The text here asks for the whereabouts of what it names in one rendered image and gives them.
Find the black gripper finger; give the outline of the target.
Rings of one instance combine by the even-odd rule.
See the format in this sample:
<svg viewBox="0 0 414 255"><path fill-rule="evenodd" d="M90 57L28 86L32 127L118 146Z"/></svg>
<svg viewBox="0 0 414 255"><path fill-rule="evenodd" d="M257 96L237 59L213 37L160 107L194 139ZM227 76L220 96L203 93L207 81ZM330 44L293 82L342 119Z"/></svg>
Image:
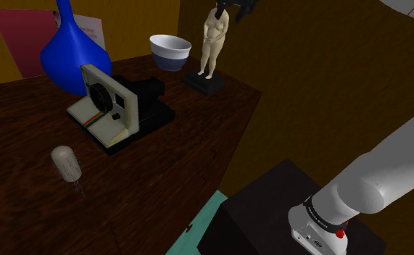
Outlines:
<svg viewBox="0 0 414 255"><path fill-rule="evenodd" d="M235 5L240 7L239 12L235 16L236 23L241 22L245 15L251 14L257 5L257 2L258 0L236 0Z"/></svg>
<svg viewBox="0 0 414 255"><path fill-rule="evenodd" d="M231 4L233 4L234 0L216 0L216 12L215 12L215 18L220 19L222 16L225 8Z"/></svg>

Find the beige figurine on black base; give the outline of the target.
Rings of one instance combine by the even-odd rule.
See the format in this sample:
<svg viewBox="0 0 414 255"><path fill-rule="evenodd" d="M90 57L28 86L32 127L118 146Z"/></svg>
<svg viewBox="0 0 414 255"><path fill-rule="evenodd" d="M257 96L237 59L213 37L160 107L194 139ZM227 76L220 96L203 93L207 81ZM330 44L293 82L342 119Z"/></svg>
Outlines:
<svg viewBox="0 0 414 255"><path fill-rule="evenodd" d="M224 80L214 73L217 58L221 52L228 31L229 15L224 10L220 19L215 18L216 7L212 9L203 25L202 57L198 72L189 72L181 82L205 96L225 86Z"/></svg>

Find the white and blue bowl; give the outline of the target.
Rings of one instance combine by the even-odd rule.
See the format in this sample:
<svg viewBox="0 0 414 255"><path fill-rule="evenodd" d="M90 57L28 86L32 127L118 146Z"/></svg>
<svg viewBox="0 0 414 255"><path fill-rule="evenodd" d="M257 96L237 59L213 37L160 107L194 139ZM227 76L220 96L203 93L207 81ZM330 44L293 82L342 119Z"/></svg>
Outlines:
<svg viewBox="0 0 414 255"><path fill-rule="evenodd" d="M152 35L149 38L156 65L166 71L179 71L186 63L191 44L174 35Z"/></svg>

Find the dark wooden table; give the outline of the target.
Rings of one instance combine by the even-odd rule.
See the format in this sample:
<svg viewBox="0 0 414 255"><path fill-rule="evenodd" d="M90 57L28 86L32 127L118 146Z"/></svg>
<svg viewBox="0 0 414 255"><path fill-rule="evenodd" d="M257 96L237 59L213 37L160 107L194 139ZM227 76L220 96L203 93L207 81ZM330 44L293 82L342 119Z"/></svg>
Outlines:
<svg viewBox="0 0 414 255"><path fill-rule="evenodd" d="M66 114L77 97L46 76L0 84L0 255L165 255L217 189L260 92L225 76L203 96L150 56L113 64L155 76L175 119L106 155ZM82 172L62 179L51 152L69 146Z"/></svg>

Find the blue vase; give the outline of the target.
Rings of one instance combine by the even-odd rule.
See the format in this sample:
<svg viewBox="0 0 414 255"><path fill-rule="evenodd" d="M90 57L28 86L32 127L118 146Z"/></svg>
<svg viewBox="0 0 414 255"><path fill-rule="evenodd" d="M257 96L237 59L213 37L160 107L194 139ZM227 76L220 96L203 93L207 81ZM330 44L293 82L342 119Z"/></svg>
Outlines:
<svg viewBox="0 0 414 255"><path fill-rule="evenodd" d="M109 54L88 37L74 20L70 0L56 0L61 24L40 53L41 66L61 89L85 96L86 89L80 67L93 64L108 75L112 71Z"/></svg>

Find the dark robot stand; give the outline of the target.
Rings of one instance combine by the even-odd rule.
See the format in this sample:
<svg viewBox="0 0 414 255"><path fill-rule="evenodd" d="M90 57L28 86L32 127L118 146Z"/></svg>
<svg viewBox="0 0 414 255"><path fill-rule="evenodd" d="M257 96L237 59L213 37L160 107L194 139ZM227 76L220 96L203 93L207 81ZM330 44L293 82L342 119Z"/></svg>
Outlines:
<svg viewBox="0 0 414 255"><path fill-rule="evenodd" d="M312 255L292 236L289 210L312 197L316 212L332 224L346 223L346 255L384 255L386 243L356 219L335 183L321 188L289 159L224 201L197 248L201 255Z"/></svg>

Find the teal floor mat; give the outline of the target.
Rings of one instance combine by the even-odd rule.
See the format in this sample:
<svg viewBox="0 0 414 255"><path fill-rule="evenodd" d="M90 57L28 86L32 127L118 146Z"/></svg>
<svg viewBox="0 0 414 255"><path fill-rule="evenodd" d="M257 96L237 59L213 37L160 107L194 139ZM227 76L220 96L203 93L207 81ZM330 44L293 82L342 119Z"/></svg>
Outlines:
<svg viewBox="0 0 414 255"><path fill-rule="evenodd" d="M227 196L216 190L165 255L201 255L197 245L219 206L227 199Z"/></svg>

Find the white rounded cylinder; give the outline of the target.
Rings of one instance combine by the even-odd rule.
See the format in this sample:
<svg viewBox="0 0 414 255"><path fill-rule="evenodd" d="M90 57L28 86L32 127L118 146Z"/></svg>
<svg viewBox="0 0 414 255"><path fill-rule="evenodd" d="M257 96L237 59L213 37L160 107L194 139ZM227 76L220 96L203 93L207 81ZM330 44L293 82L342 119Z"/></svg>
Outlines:
<svg viewBox="0 0 414 255"><path fill-rule="evenodd" d="M66 182L73 183L82 175L74 151L69 146L58 146L51 152L51 159L60 176Z"/></svg>

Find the pink wall poster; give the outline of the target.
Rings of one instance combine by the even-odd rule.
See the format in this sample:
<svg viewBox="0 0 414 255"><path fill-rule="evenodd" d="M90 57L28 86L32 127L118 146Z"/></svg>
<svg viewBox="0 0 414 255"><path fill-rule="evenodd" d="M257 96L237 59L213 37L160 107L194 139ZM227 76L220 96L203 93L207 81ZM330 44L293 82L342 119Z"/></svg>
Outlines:
<svg viewBox="0 0 414 255"><path fill-rule="evenodd" d="M97 19L81 24L73 8L72 11L78 27L88 37L90 33L97 35L102 31ZM41 66L40 53L60 24L59 10L0 9L0 33L22 75L45 72Z"/></svg>

